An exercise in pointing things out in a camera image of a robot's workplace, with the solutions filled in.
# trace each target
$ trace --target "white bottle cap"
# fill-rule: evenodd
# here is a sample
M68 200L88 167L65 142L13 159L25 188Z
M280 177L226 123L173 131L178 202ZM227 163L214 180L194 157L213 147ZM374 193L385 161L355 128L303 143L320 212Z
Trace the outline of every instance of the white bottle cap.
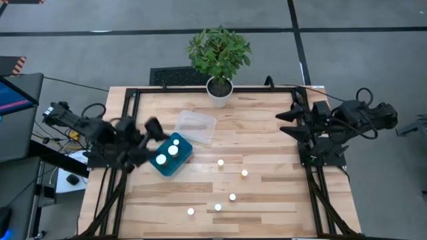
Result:
M175 145L172 145L172 146L170 146L170 147L167 149L167 152L168 152L171 156L175 156L175 155L177 155L177 154L178 154L178 147L177 147L177 146L175 146Z
M165 156L165 155L163 155L163 154L158 155L158 156L155 158L155 162L156 162L158 165L163 165L163 164L165 164L165 163L166 163L166 156Z
M194 214L194 209L189 208L189 209L187 210L187 213L188 213L188 215L193 215L193 214Z
M236 200L236 194L234 194L234 193L230 194L230 200L231 201Z
M215 204L215 210L216 211L221 211L221 204Z

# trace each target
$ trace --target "white pot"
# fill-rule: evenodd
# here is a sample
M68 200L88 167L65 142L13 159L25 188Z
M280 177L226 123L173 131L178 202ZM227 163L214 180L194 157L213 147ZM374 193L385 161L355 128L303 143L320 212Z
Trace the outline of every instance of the white pot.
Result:
M209 95L209 98L212 100L214 107L225 107L228 101L230 100L230 96L233 93L233 88L234 88L233 83L227 79L232 84L232 90L225 97L215 97L209 92L209 89L207 88L207 85L209 85L209 82L212 81L212 79L214 79L214 77L211 77L209 78L209 80L207 80L207 83L206 83L207 94Z

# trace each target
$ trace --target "potted plant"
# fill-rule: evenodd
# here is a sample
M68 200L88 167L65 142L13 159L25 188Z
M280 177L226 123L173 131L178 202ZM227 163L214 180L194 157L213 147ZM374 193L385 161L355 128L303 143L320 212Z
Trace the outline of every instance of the potted plant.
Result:
M233 75L241 65L250 65L250 44L227 29L204 29L194 36L187 47L191 66L212 76L206 84L207 94L215 107L225 107L233 91Z

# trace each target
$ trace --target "black metal frame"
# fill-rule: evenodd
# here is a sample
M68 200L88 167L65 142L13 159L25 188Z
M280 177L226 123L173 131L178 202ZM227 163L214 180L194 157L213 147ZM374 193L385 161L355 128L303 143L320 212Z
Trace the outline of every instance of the black metal frame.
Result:
M305 103L305 109L306 111L309 110L308 107L308 99L306 90L304 88L298 88L298 87L286 87L286 86L280 86L275 87L274 83L271 79L271 77L268 77L266 79L266 82L264 83L264 87L234 87L233 92L236 93L291 93L293 101L297 101L297 96L300 94L303 97L304 103ZM156 87L156 88L147 88L147 89L136 89L136 88L129 88L126 89L125 92L125 101L123 103L123 111L121 113L122 117L128 116L129 111L129 103L130 99L133 97L133 109L132 114L130 117L136 118L138 107L139 107L139 100L142 93L205 93L206 88L205 87ZM297 119L297 124L302 125L303 120L302 118ZM302 165L304 166L306 170L306 177L308 181L309 186L309 192L310 192L310 201L312 203L312 209L313 209L313 215L314 215L314 223L316 225L316 232L318 234L318 237L325 236L322 229L322 221L320 219L320 212L319 212L319 206L316 197L319 198L319 200L323 203L326 209L332 209L326 211L326 216L328 219L328 226L330 229L330 234L336 235L335 225L334 225L334 219L338 220L336 221L337 226L341 226L342 223L344 223L343 220L341 220L340 216L336 213L334 208L329 203L329 197L328 197L328 190L326 187L326 180L324 177L323 167L316 167L317 173L318 173L318 179L320 182L320 186L317 185L317 183L314 180L312 168L310 164L304 164L302 162ZM109 179L109 184L107 188L107 196L106 199L109 199L113 193L114 186L115 186L115 178L117 176L117 169L111 170L111 175ZM115 212L115 219L113 224L113 235L118 236L119 234L119 225L121 221L121 212L123 210L123 200L124 200L124 192L121 193L117 200L117 208ZM106 217L103 220L103 223L101 225L101 229L99 232L99 235L105 235L106 229L107 229L107 222L108 217ZM344 229L346 227L346 224L344 223L344 227L340 227L340 229Z

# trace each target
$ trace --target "wooden tabletop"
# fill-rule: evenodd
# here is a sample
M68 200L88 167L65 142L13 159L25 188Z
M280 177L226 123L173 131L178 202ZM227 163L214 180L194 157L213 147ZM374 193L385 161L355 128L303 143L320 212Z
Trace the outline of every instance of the wooden tabletop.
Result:
M105 120L121 116L125 89L110 89ZM308 99L312 103L326 97L308 91ZM162 176L150 163L129 175L119 237L315 237L297 142L279 131L295 123L275 118L288 111L291 102L290 93L233 93L228 105L217 109L206 93L143 93L137 115L142 131L145 121L156 116L172 133L182 110L215 117L217 124L210 144L190 141L193 155L172 177ZM224 160L223 168L218 167L218 159ZM249 172L244 179L243 169ZM360 231L347 177L336 167L324 171L331 204L353 230ZM93 220L102 175L103 169L96 169L89 176L80 231ZM234 202L229 201L230 193L236 194ZM219 212L214 209L217 203L222 205ZM319 205L327 233L324 208ZM195 210L192 216L187 214L190 207ZM110 213L108 233L114 213Z

